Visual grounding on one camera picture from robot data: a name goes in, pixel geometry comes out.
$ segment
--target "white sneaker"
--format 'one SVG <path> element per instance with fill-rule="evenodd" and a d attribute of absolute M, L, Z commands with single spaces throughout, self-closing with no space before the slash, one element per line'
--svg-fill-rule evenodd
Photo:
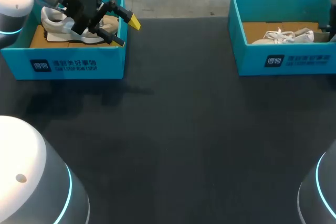
<path fill-rule="evenodd" d="M 293 44 L 293 43 L 313 43 L 314 32 L 308 28 L 293 33 L 292 31 L 268 31 L 263 39 L 259 39 L 252 44 Z"/>
<path fill-rule="evenodd" d="M 104 42 L 104 39 L 98 37 L 97 34 L 90 33 L 88 28 L 85 29 L 82 35 L 72 31 L 74 20 L 57 10 L 43 7 L 41 21 L 48 42 L 82 41 L 85 44 L 100 44 Z M 118 31 L 119 20 L 116 17 L 105 15 L 99 26 L 109 33 L 115 34 Z"/>

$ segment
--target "dark table surface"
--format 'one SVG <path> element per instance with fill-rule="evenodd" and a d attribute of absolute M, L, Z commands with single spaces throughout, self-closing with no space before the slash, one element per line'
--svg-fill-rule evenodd
<path fill-rule="evenodd" d="M 86 187 L 92 224 L 299 223 L 336 136 L 336 81 L 239 77 L 226 18 L 145 19 L 121 81 L 17 82 L 0 114 L 39 130 Z"/>

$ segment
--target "cardboard box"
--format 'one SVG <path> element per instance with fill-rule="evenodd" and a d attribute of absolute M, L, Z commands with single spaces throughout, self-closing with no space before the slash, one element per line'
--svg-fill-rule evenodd
<path fill-rule="evenodd" d="M 116 0 L 124 6 L 124 0 Z M 47 42 L 35 5 L 18 40 L 2 55 L 17 80 L 121 79 L 126 45 Z M 127 43 L 128 25 L 119 19 L 118 37 Z"/>
<path fill-rule="evenodd" d="M 336 73 L 334 42 L 250 44 L 280 25 L 286 31 L 325 27 L 330 6 L 329 0 L 231 0 L 228 28 L 239 75 Z M 256 23 L 260 29 L 253 32 Z"/>

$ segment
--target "teal shoebox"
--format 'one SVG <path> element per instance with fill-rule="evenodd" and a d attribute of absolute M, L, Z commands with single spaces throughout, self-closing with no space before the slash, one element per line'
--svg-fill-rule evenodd
<path fill-rule="evenodd" d="M 247 43 L 243 22 L 329 23 L 329 0 L 231 0 L 228 28 L 239 75 L 336 73 L 336 43 Z"/>
<path fill-rule="evenodd" d="M 124 6 L 124 0 L 116 0 Z M 120 47 L 29 48 L 41 7 L 35 5 L 18 40 L 1 50 L 16 80 L 121 79 L 127 44 L 128 25 L 119 19 Z"/>

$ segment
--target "shoelace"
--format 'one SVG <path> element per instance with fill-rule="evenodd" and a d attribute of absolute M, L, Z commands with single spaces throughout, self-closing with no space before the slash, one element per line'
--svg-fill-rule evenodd
<path fill-rule="evenodd" d="M 279 28 L 278 31 L 267 31 L 264 35 L 264 39 L 274 39 L 280 42 L 284 40 L 293 40 L 295 38 L 295 33 L 292 31 L 283 31 Z"/>

